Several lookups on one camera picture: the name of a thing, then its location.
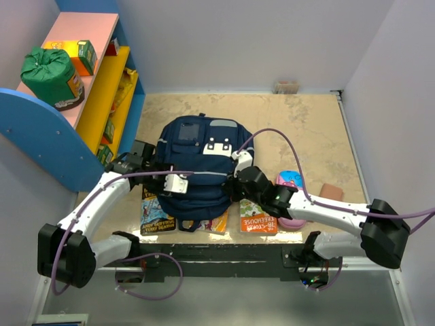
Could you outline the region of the navy blue school backpack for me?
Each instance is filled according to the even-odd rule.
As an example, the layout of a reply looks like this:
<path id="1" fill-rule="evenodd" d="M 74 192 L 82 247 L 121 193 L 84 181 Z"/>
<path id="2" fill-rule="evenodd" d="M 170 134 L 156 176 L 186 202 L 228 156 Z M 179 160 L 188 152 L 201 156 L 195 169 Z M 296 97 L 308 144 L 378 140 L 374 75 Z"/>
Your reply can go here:
<path id="1" fill-rule="evenodd" d="M 158 139 L 155 159 L 175 170 L 192 171 L 184 194 L 158 196 L 162 210 L 177 220 L 182 232 L 194 232 L 202 221 L 222 216 L 232 204 L 224 184 L 234 173 L 234 151 L 246 143 L 254 155 L 251 132 L 224 118 L 185 115 L 167 124 Z"/>

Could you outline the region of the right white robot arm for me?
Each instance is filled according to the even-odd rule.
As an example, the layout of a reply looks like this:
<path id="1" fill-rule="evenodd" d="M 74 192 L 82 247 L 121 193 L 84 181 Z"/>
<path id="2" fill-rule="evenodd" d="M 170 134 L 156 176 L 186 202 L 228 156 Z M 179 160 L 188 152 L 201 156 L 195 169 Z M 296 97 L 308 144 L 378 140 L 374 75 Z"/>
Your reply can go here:
<path id="1" fill-rule="evenodd" d="M 336 234 L 311 232 L 297 260 L 312 267 L 336 257 L 367 257 L 379 266 L 398 269 L 411 233 L 409 225 L 384 200 L 346 203 L 306 195 L 302 188 L 269 181 L 257 167 L 231 175 L 223 184 L 234 202 L 249 200 L 276 218 L 317 222 Z"/>

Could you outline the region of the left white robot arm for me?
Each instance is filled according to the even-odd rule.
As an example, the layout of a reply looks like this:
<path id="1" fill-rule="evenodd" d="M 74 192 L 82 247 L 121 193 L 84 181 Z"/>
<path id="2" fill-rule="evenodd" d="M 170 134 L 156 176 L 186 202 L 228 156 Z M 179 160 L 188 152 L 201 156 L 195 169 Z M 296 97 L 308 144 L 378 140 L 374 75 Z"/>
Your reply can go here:
<path id="1" fill-rule="evenodd" d="M 130 152 L 107 164 L 94 189 L 56 225 L 45 224 L 37 237 L 37 272 L 66 286 L 82 288 L 94 272 L 115 261 L 136 265 L 141 258 L 137 236 L 117 231 L 93 243 L 92 237 L 115 204 L 132 188 L 162 192 L 171 163 L 158 162 L 155 147 L 135 141 Z"/>

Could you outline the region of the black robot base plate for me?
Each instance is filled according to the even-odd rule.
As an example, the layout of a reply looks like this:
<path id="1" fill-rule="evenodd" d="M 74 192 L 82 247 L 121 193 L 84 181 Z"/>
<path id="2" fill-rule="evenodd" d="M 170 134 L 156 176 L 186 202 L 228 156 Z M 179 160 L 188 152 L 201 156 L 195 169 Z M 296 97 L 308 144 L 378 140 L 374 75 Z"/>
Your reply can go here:
<path id="1" fill-rule="evenodd" d="M 302 244 L 140 244 L 136 256 L 145 259 L 145 281 L 162 282 L 178 276 L 179 270 L 163 253 L 175 258 L 185 277 L 207 278 L 278 278 L 299 281 L 305 271 L 313 277 L 325 263 L 300 262 Z"/>

